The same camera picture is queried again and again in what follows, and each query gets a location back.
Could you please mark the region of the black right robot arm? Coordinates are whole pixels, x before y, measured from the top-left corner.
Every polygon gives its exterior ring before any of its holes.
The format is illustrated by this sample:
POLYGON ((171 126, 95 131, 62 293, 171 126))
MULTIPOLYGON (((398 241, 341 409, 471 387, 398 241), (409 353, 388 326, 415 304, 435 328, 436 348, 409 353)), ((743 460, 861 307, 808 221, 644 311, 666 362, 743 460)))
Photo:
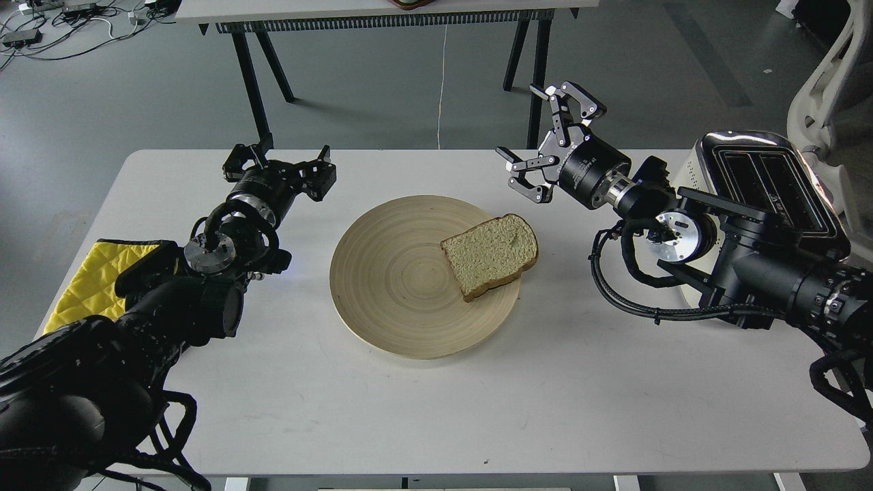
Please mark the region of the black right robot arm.
POLYGON ((614 209, 619 221, 596 233, 587 258, 604 299, 655 323, 783 320, 823 352, 813 388, 871 424, 871 273, 846 264, 848 237, 789 140, 707 133, 673 184, 655 156, 630 174, 630 159, 591 130, 607 108, 582 87, 529 88, 549 103, 552 128, 536 158, 497 149, 508 184, 537 204, 559 188, 587 209, 614 209))

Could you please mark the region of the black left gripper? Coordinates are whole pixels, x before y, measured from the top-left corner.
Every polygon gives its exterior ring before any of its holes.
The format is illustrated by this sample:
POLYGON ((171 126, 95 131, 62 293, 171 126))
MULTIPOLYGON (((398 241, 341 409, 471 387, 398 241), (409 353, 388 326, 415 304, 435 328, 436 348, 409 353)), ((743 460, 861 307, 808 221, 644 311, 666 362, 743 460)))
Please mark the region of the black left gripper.
POLYGON ((321 202, 336 183, 336 165, 325 144, 311 161, 267 162, 270 142, 236 144, 222 165, 225 181, 236 184, 228 199, 252 206, 271 226, 280 226, 300 193, 321 202))

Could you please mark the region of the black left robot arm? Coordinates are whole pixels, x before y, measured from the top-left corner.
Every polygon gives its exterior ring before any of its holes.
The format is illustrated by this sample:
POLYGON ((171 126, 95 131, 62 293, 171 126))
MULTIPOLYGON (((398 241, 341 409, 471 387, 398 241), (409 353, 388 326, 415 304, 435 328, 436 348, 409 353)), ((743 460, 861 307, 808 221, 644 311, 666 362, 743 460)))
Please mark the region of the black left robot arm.
POLYGON ((187 245, 163 241, 123 271, 116 319, 84 315, 3 359, 3 490, 74 490, 94 473, 157 488, 116 464, 211 488, 183 454, 196 400, 165 389, 166 376, 188 348, 236 336, 249 283, 292 260, 277 230, 294 199, 319 202, 336 183, 329 146, 296 164, 266 158, 270 148, 234 146, 222 167, 234 185, 227 199, 187 245))

